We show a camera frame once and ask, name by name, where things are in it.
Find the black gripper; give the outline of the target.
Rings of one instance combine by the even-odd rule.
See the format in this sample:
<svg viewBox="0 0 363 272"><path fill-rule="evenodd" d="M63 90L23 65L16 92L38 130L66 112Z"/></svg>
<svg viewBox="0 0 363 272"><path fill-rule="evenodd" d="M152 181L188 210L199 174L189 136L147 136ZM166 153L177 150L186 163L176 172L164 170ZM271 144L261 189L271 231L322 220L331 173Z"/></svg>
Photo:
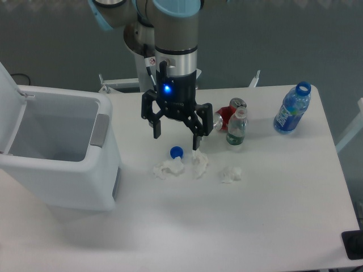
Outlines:
<svg viewBox="0 0 363 272"><path fill-rule="evenodd" d="M198 150L203 136L213 130L213 106L211 103L196 104L197 71L185 76L167 76L157 71L157 93L148 90L142 94L141 117L153 128L154 139L161 135L162 114L167 118L183 121L193 134L193 151ZM161 111L153 112L153 102Z"/></svg>

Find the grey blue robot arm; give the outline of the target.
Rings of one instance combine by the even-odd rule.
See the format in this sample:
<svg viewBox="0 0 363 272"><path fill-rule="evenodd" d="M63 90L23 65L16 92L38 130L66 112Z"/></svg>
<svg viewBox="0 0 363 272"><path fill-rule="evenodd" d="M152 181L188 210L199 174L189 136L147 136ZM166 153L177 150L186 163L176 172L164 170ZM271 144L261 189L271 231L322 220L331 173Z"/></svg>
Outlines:
<svg viewBox="0 0 363 272"><path fill-rule="evenodd" d="M193 150L213 129L210 103L196 103L199 11L203 1L89 1L105 29L142 25L149 39L136 37L143 55L155 56L153 87L142 95L141 117L161 134L161 117L183 122L193 134Z"/></svg>

